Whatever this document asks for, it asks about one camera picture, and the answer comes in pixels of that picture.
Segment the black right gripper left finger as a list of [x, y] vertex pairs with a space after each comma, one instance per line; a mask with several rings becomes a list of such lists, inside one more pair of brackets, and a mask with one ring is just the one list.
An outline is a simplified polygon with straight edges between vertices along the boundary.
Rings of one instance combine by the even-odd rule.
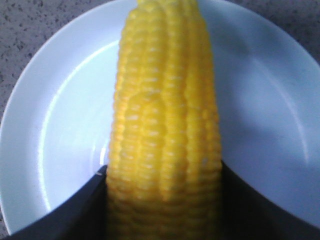
[[106, 169], [59, 207], [11, 235], [12, 240], [104, 240], [106, 238]]

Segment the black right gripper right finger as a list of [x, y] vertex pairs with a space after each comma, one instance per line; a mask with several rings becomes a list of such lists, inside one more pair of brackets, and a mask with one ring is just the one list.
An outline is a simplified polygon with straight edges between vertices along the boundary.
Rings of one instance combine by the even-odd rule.
[[222, 165], [223, 240], [318, 240], [320, 229], [293, 216]]

